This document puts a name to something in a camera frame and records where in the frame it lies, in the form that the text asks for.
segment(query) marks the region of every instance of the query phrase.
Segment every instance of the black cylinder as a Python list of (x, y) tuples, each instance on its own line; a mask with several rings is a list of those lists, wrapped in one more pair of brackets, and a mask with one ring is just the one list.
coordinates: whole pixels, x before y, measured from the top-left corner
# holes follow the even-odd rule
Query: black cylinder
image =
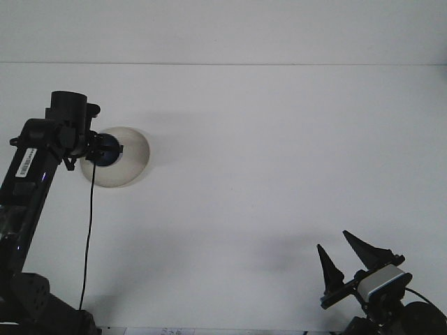
[(84, 94), (67, 91), (51, 93), (52, 118), (62, 121), (79, 133), (84, 133), (87, 114), (87, 97)]
[(446, 317), (438, 308), (421, 301), (411, 302), (405, 306), (401, 323), (403, 334), (447, 334)]

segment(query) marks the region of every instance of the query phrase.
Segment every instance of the barcode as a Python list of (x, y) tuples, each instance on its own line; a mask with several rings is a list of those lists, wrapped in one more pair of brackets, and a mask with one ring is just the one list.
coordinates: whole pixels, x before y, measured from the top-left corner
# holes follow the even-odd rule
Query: barcode
[(34, 156), (36, 155), (36, 148), (28, 148), (23, 156), (22, 162), (20, 163), (19, 170), (15, 174), (16, 177), (25, 178), (28, 175), (31, 163), (33, 163)]

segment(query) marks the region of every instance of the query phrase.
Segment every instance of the black robotic arm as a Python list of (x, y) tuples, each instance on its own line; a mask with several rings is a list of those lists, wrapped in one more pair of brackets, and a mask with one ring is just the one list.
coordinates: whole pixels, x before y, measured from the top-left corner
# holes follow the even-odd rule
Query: black robotic arm
[(99, 111), (82, 94), (55, 91), (45, 118), (28, 120), (10, 141), (17, 150), (0, 188), (0, 322), (18, 326), (3, 326), (8, 334), (101, 333), (90, 313), (52, 295), (45, 277), (22, 273), (57, 167), (73, 170), (77, 158), (100, 155), (101, 136), (90, 130)]
[(366, 318), (355, 317), (343, 335), (447, 335), (446, 317), (435, 306), (415, 301), (406, 306), (401, 302), (406, 286), (413, 276), (398, 268), (405, 261), (389, 249), (371, 246), (348, 231), (343, 231), (367, 271), (359, 270), (345, 283), (321, 245), (317, 245), (325, 280), (321, 306), (331, 307), (353, 295)]

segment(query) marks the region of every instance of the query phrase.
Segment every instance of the robotic arm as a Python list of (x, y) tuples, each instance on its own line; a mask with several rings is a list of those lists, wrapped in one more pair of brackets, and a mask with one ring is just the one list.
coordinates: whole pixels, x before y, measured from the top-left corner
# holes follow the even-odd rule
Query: robotic arm
[(404, 256), (373, 247), (346, 230), (343, 234), (367, 268), (359, 270), (348, 283), (343, 282), (343, 273), (323, 247), (317, 246), (325, 279), (321, 306), (327, 309), (353, 295), (366, 314), (366, 318), (355, 317), (343, 335), (447, 334), (446, 317), (436, 307), (419, 301), (406, 306), (401, 302), (413, 278), (397, 267), (405, 261)]
[(58, 165), (63, 161), (74, 170), (77, 158), (94, 161), (110, 149), (90, 130), (99, 112), (82, 94), (55, 91), (45, 118), (28, 120), (10, 141), (17, 151), (0, 188), (0, 322), (18, 326), (3, 326), (8, 334), (101, 333), (90, 313), (52, 295), (45, 277), (22, 273)]

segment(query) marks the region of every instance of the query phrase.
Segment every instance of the white sticker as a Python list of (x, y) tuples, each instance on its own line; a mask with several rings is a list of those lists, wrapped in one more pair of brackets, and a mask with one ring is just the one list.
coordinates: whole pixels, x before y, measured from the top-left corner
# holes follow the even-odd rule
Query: white sticker
[[(108, 332), (104, 329), (103, 334), (115, 335), (121, 332)], [(307, 333), (303, 331), (287, 330), (227, 330), (227, 329), (194, 329), (194, 328), (127, 328), (125, 335), (325, 335), (322, 333)]]
[(31, 163), (33, 163), (34, 156), (36, 155), (36, 148), (28, 148), (27, 152), (23, 156), (22, 162), (20, 163), (19, 170), (15, 174), (16, 177), (25, 178), (28, 175)]

